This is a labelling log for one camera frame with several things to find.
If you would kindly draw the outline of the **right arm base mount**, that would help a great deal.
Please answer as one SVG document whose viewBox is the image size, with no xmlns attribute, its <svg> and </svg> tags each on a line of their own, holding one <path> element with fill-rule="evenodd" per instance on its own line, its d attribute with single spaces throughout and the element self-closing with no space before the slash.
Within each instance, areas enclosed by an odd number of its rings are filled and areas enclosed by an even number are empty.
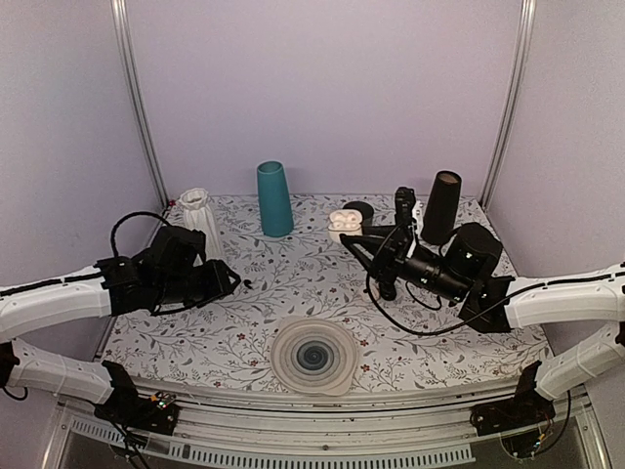
<svg viewBox="0 0 625 469">
<path fill-rule="evenodd" d="M 523 370 L 511 398 L 471 408 L 470 423 L 479 436 L 546 422 L 556 416 L 553 400 L 537 392 L 536 375 L 541 364 L 537 361 Z"/>
</svg>

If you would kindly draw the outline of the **white earbud charging case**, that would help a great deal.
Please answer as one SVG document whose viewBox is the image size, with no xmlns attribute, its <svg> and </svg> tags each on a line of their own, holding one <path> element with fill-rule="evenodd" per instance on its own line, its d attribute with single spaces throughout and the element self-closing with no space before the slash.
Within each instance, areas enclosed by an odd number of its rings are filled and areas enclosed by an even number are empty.
<svg viewBox="0 0 625 469">
<path fill-rule="evenodd" d="M 355 209 L 340 209 L 329 214 L 328 234 L 340 243 L 340 235 L 362 235 L 362 215 Z"/>
</svg>

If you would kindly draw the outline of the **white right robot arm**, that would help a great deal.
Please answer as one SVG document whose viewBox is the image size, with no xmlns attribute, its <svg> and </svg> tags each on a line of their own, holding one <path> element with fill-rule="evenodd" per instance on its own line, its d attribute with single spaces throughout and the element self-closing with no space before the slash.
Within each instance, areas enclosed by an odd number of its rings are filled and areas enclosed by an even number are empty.
<svg viewBox="0 0 625 469">
<path fill-rule="evenodd" d="M 497 277 L 501 242 L 484 226 L 468 223 L 450 235 L 442 254 L 420 247 L 406 226 L 338 239 L 376 279 L 385 299 L 402 279 L 460 305 L 460 320 L 480 333 L 508 333 L 536 324 L 601 320 L 589 338 L 552 359 L 525 368 L 505 417 L 526 425 L 571 388 L 624 362 L 624 266 L 565 277 Z"/>
</svg>

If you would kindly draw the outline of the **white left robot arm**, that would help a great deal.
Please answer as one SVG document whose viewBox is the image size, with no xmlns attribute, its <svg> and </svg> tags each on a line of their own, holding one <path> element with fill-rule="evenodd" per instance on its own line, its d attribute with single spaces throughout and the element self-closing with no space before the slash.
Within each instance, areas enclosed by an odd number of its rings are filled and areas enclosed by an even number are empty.
<svg viewBox="0 0 625 469">
<path fill-rule="evenodd" d="M 52 354 L 30 346 L 22 336 L 73 320 L 139 310 L 153 316 L 177 314 L 229 296 L 240 283 L 225 261 L 207 257 L 203 232 L 165 226 L 132 257 L 114 253 L 66 276 L 7 288 L 1 293 L 1 385 L 106 403 L 123 423 L 138 423 L 145 403 L 122 365 Z"/>
</svg>

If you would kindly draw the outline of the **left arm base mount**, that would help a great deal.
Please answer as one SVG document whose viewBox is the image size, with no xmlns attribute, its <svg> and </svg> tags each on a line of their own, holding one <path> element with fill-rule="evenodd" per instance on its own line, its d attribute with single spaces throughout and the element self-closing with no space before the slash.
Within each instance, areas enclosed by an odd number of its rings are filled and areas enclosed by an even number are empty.
<svg viewBox="0 0 625 469">
<path fill-rule="evenodd" d="M 108 371 L 112 393 L 103 404 L 94 405 L 94 415 L 111 424 L 172 436 L 178 422 L 180 407 L 174 394 L 158 391 L 141 397 L 125 368 L 103 361 Z"/>
</svg>

